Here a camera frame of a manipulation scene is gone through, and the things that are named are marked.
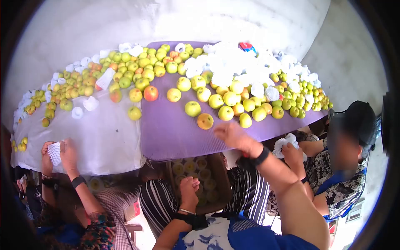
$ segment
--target hand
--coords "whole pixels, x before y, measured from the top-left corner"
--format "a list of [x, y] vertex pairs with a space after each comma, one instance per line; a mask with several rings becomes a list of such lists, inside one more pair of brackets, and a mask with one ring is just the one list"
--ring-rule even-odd
[[200, 181], [198, 178], [188, 176], [180, 182], [180, 194], [182, 196], [181, 209], [188, 210], [192, 213], [196, 212], [196, 206], [199, 202], [196, 191], [199, 189]]
[[237, 148], [257, 158], [262, 153], [264, 146], [248, 136], [237, 122], [221, 123], [214, 129], [214, 136], [223, 140], [228, 147]]
[[283, 145], [282, 154], [285, 156], [285, 162], [290, 169], [297, 175], [299, 180], [303, 180], [306, 177], [303, 164], [303, 150], [301, 148], [296, 149], [293, 144], [288, 143], [287, 145]]
[[76, 148], [71, 138], [60, 141], [60, 158], [62, 166], [67, 173], [77, 170]]
[[42, 147], [42, 174], [51, 177], [53, 172], [53, 163], [50, 160], [50, 155], [48, 153], [48, 147], [50, 144], [55, 142], [45, 142]]

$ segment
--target red apple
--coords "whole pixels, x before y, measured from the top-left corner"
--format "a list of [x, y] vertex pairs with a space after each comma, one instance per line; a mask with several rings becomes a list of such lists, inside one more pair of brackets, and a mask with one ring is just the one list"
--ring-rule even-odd
[[146, 101], [152, 102], [158, 98], [158, 90], [154, 86], [147, 86], [144, 89], [143, 97]]

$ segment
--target black wristband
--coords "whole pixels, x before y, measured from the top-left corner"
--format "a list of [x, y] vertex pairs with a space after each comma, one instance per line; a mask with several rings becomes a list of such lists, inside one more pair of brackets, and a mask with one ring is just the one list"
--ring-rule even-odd
[[72, 180], [72, 186], [73, 186], [74, 188], [76, 188], [76, 187], [79, 186], [82, 182], [83, 182], [84, 184], [86, 184], [85, 178], [83, 178], [83, 177], [80, 175], [80, 176], [78, 176], [78, 177], [76, 177], [75, 179]]

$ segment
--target bracelet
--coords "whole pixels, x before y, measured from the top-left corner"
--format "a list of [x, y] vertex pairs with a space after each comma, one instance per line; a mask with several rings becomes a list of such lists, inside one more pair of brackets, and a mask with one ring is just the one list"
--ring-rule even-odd
[[192, 212], [190, 212], [190, 211], [188, 211], [188, 210], [185, 210], [185, 209], [182, 209], [182, 208], [180, 208], [178, 211], [185, 212], [185, 213], [188, 213], [188, 214], [196, 215], [195, 213], [192, 213]]
[[45, 178], [45, 179], [49, 179], [49, 180], [51, 180], [53, 178], [53, 177], [49, 177], [49, 176], [47, 176], [47, 175], [45, 175], [43, 173], [42, 173], [42, 177]]

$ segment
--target table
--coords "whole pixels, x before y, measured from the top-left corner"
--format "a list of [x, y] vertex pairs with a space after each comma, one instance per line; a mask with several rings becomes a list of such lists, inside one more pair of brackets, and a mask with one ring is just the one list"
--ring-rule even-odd
[[[148, 48], [158, 49], [162, 44], [169, 44], [171, 50], [179, 41], [152, 42]], [[191, 42], [193, 48], [203, 47], [206, 42]], [[142, 118], [140, 119], [141, 149], [144, 156], [154, 161], [166, 161], [177, 158], [195, 157], [213, 154], [230, 149], [224, 142], [213, 135], [213, 128], [224, 122], [218, 118], [218, 110], [212, 109], [208, 102], [200, 102], [194, 90], [182, 92], [178, 102], [170, 102], [166, 93], [170, 88], [176, 88], [176, 81], [181, 77], [178, 73], [166, 73], [163, 77], [155, 77], [150, 83], [158, 89], [158, 99], [153, 102], [142, 101]], [[207, 84], [211, 94], [216, 91]], [[209, 130], [197, 126], [197, 117], [188, 116], [184, 107], [189, 101], [197, 101], [202, 113], [208, 113], [214, 118], [214, 125]], [[304, 119], [293, 118], [285, 111], [282, 119], [275, 119], [268, 115], [261, 122], [254, 120], [251, 127], [245, 131], [257, 141], [264, 141], [290, 131], [304, 127], [327, 115], [327, 111], [306, 112]]]

